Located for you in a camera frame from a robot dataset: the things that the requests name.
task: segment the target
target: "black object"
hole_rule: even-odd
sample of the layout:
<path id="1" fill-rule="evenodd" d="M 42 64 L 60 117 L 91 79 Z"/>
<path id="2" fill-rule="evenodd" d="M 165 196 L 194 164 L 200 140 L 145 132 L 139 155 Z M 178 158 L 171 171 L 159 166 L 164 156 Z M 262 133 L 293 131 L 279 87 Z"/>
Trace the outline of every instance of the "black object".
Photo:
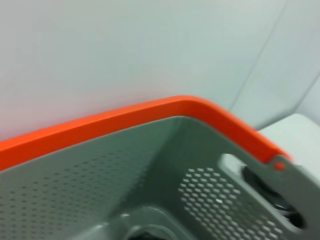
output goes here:
<path id="1" fill-rule="evenodd" d="M 138 236 L 130 237 L 128 240 L 165 240 L 165 239 L 153 236 L 149 232 L 144 232 Z"/>
<path id="2" fill-rule="evenodd" d="M 280 194 L 271 189 L 265 182 L 254 174 L 247 166 L 242 169 L 244 180 L 263 196 L 278 212 L 287 218 L 297 228 L 303 229 L 305 222 L 299 212 L 288 203 Z"/>

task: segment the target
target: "plastic basket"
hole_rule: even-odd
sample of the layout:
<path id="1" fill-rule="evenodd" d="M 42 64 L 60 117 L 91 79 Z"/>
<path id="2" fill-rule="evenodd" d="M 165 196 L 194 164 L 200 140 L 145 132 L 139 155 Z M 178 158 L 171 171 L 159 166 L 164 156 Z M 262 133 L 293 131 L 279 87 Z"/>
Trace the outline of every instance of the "plastic basket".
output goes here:
<path id="1" fill-rule="evenodd" d="M 303 216 L 293 226 L 236 156 Z M 317 240 L 319 183 L 220 107 L 177 96 L 0 143 L 1 240 Z"/>

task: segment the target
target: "shopping basket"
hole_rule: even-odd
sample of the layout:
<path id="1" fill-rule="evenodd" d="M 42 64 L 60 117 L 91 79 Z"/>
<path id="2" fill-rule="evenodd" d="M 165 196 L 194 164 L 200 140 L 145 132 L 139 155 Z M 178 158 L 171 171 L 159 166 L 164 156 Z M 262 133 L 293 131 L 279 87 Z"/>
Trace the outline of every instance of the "shopping basket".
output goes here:
<path id="1" fill-rule="evenodd" d="M 293 206 L 303 224 L 235 174 L 225 154 Z M 320 239 L 318 180 L 197 97 L 155 100 L 3 141 L 0 170 L 0 240 Z"/>

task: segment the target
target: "gray plastic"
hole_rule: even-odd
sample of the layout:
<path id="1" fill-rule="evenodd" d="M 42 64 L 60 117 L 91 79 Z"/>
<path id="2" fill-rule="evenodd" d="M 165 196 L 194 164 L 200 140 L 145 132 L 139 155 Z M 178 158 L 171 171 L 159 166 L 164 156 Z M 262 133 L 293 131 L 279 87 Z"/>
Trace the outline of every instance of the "gray plastic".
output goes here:
<path id="1" fill-rule="evenodd" d="M 307 229 L 293 227 L 228 170 L 222 154 L 281 193 Z M 281 156 L 274 161 L 286 170 L 192 118 L 132 127 L 1 172 L 0 239 L 122 240 L 148 225 L 178 240 L 318 239 L 319 183 Z"/>

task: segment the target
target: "orange rim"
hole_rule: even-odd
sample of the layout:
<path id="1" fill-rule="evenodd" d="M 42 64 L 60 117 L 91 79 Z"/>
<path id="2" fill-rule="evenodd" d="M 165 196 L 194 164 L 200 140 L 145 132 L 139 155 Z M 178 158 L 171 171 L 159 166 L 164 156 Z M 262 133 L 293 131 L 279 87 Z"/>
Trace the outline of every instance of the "orange rim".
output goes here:
<path id="1" fill-rule="evenodd" d="M 283 150 L 219 106 L 198 97 L 173 96 L 84 117 L 3 141 L 0 143 L 0 170 L 106 134 L 173 116 L 192 117 L 207 123 L 262 163 L 269 163 L 276 155 L 290 159 Z"/>

